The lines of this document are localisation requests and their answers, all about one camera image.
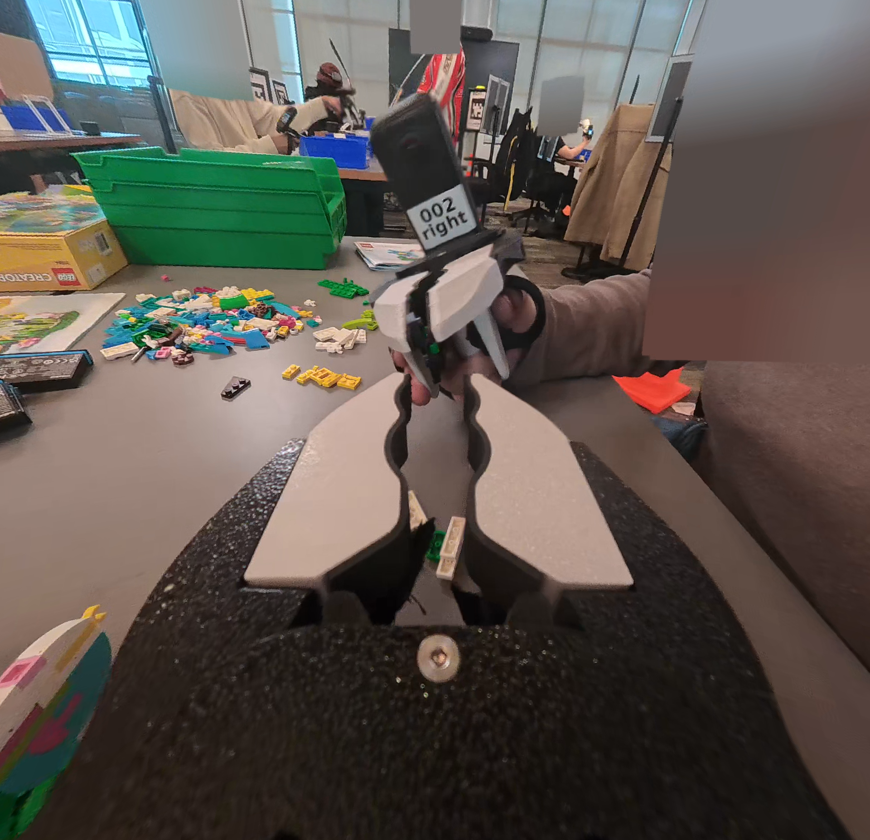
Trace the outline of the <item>pile of mixed lego bricks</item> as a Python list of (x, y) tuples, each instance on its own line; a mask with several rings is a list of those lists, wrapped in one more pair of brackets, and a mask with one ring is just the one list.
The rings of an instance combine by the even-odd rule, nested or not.
[(190, 364), (197, 354), (230, 356), (237, 349), (264, 351), (322, 321), (313, 300), (300, 306), (277, 299), (269, 289), (224, 286), (181, 288), (158, 295), (140, 292), (115, 312), (104, 330), (106, 360), (147, 358)]

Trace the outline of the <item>blue plastic bin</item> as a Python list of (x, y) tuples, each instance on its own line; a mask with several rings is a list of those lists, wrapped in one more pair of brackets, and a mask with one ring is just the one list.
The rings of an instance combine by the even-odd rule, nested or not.
[(372, 156), (368, 136), (348, 132), (303, 136), (299, 153), (305, 157), (333, 160), (338, 169), (354, 171), (368, 169)]
[(36, 105), (35, 109), (26, 104), (7, 104), (1, 106), (1, 112), (9, 130), (54, 132), (71, 130), (64, 110), (58, 112), (43, 104)]

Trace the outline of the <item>white lego picture sheet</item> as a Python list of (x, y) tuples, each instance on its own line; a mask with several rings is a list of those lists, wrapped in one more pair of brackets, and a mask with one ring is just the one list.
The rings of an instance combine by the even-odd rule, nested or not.
[(1, 298), (1, 354), (67, 351), (111, 314), (121, 292), (12, 294)]

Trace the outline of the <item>person's right forearm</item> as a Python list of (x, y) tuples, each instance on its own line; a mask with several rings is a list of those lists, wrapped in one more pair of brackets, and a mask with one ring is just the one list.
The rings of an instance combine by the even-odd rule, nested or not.
[(522, 388), (540, 382), (639, 376), (654, 362), (643, 354), (651, 272), (543, 291), (545, 323), (508, 379)]

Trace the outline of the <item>lego instruction booklet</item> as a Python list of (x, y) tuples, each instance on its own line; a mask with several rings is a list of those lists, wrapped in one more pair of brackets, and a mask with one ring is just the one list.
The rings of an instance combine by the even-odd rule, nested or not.
[(425, 258), (419, 243), (358, 240), (354, 247), (365, 266), (376, 272), (397, 271)]

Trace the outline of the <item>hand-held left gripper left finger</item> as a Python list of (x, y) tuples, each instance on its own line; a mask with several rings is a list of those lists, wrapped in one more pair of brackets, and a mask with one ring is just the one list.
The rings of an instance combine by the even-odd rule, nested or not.
[(409, 566), (411, 380), (393, 374), (304, 442), (245, 570), (256, 588), (390, 590)]

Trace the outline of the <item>black office chair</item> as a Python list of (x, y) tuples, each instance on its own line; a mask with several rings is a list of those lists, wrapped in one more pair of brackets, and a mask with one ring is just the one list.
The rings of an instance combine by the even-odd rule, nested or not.
[(495, 159), (475, 158), (469, 186), (473, 201), (481, 215), (489, 204), (504, 205), (520, 198), (537, 159), (540, 138), (532, 120), (533, 108), (516, 109)]

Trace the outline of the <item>white lego plate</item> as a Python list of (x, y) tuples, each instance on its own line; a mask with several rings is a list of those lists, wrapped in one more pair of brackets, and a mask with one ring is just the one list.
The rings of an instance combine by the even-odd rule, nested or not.
[(443, 581), (453, 580), (459, 566), (459, 556), (464, 542), (466, 519), (451, 517), (445, 536), (441, 542), (440, 558), (436, 576)]

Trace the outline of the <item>white lego plates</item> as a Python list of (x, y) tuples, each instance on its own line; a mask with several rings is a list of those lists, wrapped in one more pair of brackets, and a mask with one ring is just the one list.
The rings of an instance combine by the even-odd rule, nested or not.
[(312, 334), (315, 348), (328, 354), (342, 354), (351, 351), (367, 341), (367, 329), (364, 327), (326, 327), (315, 330)]

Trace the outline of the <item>yellow lego box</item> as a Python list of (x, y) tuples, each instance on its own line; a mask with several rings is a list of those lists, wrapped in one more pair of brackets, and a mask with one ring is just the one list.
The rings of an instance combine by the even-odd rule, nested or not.
[(1, 291), (91, 291), (128, 260), (90, 188), (1, 197)]

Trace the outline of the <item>black battery with blue edge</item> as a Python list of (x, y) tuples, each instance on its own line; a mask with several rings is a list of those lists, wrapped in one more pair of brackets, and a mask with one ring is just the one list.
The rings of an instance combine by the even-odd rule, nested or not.
[(1, 380), (1, 434), (31, 426), (21, 397), (15, 387)]
[(1, 355), (1, 380), (25, 394), (77, 388), (92, 368), (87, 350)]

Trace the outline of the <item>beige coat on rack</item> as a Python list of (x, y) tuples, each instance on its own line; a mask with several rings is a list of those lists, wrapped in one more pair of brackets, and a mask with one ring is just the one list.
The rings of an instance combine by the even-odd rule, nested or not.
[(596, 273), (619, 269), (649, 178), (653, 178), (624, 268), (641, 272), (650, 266), (672, 162), (672, 146), (659, 158), (660, 144), (647, 142), (653, 112), (652, 104), (621, 104), (609, 117), (574, 190), (564, 236), (566, 242), (579, 245), (582, 253), (588, 252), (589, 260), (584, 263), (581, 256), (575, 267), (562, 269), (564, 278), (586, 281)]

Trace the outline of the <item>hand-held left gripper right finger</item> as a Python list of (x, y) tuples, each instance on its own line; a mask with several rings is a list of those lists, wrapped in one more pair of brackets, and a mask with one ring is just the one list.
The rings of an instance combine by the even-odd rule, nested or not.
[(465, 380), (465, 566), (482, 592), (626, 590), (632, 574), (566, 435), (482, 374)]

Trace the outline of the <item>multicolour lego wing assembly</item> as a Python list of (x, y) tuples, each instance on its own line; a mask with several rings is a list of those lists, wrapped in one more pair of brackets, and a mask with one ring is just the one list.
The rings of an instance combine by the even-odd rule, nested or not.
[(444, 368), (440, 344), (434, 339), (425, 315), (413, 307), (407, 309), (406, 337), (407, 359), (415, 375), (426, 385), (439, 384)]

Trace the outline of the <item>stack of green bins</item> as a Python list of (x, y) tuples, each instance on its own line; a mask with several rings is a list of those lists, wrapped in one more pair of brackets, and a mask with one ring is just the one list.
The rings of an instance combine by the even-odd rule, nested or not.
[(132, 265), (318, 271), (345, 236), (330, 159), (159, 147), (74, 158)]

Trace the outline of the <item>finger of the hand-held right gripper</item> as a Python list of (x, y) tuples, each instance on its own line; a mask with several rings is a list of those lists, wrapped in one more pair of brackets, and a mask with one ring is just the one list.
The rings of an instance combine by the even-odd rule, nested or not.
[(492, 248), (479, 248), (445, 265), (425, 297), (428, 328), (442, 343), (487, 312), (504, 290)]
[[(425, 276), (406, 276), (389, 281), (377, 291), (373, 302), (378, 329), (384, 335), (387, 346), (405, 358), (407, 366), (410, 367), (414, 375), (415, 373), (407, 359), (409, 345), (406, 337), (406, 314), (409, 307), (413, 307), (420, 314), (426, 314), (425, 307), (414, 307), (411, 304), (414, 292), (424, 279)], [(435, 386), (421, 384), (425, 387)]]

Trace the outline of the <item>lego flower model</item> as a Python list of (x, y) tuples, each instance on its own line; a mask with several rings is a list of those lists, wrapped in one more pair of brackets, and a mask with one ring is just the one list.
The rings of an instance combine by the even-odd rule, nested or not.
[(69, 766), (110, 678), (99, 605), (32, 642), (1, 676), (1, 837), (18, 838)]

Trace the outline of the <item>person's jeans leg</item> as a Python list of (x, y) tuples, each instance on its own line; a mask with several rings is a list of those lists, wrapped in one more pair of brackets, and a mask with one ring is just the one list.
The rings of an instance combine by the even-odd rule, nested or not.
[(692, 416), (674, 420), (663, 414), (654, 415), (651, 419), (686, 462), (692, 463), (697, 458), (708, 430), (704, 419)]

